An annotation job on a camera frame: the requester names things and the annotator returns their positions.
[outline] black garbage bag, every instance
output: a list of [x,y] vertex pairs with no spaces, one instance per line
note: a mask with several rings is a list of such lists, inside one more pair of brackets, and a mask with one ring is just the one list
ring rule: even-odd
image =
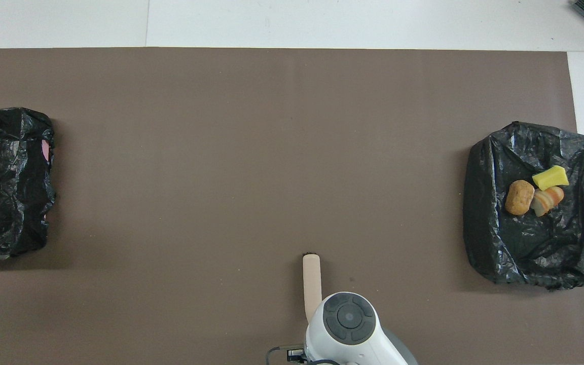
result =
[[55,203],[53,125],[25,108],[0,109],[0,259],[44,247]]
[[[542,217],[504,209],[510,184],[565,168],[565,199]],[[463,200],[470,265],[487,279],[548,289],[584,285],[584,135],[514,122],[470,150]]]

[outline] yellow object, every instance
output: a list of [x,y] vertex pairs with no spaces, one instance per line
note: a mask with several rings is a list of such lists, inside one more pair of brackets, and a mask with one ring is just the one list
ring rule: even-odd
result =
[[565,168],[558,165],[554,165],[547,171],[535,174],[533,176],[533,182],[542,191],[545,191],[550,187],[556,187],[557,185],[569,185]]

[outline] brown tabletop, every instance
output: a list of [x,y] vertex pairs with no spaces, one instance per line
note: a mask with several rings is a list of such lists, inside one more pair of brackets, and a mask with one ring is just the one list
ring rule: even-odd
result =
[[461,238],[472,144],[575,130],[565,53],[0,49],[8,106],[53,118],[58,200],[0,262],[0,364],[264,363],[307,251],[421,365],[584,363],[584,288],[492,284]]

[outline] cable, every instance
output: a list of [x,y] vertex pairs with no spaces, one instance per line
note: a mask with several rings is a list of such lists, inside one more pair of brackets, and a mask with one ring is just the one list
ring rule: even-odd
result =
[[308,363],[308,365],[319,365],[320,363],[331,363],[331,365],[339,365],[338,362],[333,360],[315,360]]
[[269,351],[267,351],[267,353],[265,354],[265,365],[269,365],[269,355],[272,355],[272,353],[274,351],[277,351],[280,349],[281,349],[280,346],[276,346],[276,347],[272,347],[271,349],[269,349]]

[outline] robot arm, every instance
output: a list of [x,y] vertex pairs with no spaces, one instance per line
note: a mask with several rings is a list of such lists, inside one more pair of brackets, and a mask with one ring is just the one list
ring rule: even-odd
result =
[[406,347],[399,347],[380,326],[369,301],[342,291],[318,306],[306,330],[304,351],[309,361],[330,359],[340,365],[417,365]]

